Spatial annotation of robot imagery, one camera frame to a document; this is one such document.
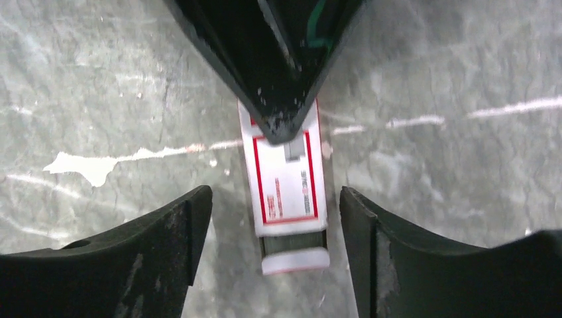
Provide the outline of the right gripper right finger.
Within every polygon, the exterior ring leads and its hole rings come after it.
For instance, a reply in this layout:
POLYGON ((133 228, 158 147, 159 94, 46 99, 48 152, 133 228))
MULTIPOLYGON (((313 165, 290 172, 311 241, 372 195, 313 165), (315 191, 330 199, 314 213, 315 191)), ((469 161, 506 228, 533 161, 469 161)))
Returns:
POLYGON ((494 248, 437 235, 351 187, 339 210, 360 317, 560 317, 561 231, 494 248))

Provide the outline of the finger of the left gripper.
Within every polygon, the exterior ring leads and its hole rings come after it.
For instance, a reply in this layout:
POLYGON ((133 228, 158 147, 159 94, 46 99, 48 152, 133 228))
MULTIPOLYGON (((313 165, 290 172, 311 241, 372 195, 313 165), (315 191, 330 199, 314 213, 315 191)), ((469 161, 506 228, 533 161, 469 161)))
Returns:
POLYGON ((364 1, 175 0, 184 34, 273 145, 293 140, 364 1))

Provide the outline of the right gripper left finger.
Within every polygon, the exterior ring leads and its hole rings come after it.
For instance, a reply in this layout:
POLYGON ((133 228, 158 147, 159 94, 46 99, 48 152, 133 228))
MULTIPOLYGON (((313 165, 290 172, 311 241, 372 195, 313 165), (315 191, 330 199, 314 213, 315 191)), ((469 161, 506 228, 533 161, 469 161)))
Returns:
POLYGON ((2 317, 179 317, 201 258, 213 192, 63 248, 1 256, 2 317))

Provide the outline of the red white staple box sleeve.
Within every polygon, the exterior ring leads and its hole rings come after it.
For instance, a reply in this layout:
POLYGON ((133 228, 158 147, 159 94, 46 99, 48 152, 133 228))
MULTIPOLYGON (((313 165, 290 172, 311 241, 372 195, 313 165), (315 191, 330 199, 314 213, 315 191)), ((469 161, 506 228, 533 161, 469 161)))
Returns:
POLYGON ((327 228, 319 113, 314 102, 289 143, 272 145, 242 102, 237 103, 258 237, 327 228))

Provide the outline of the staple tray with staples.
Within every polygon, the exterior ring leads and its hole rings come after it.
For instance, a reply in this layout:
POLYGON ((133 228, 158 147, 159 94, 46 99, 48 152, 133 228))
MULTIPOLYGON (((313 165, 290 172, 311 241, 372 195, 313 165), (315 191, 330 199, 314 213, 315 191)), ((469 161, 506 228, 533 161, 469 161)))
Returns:
POLYGON ((327 231, 262 237, 259 243, 264 275, 322 269, 330 265, 327 231))

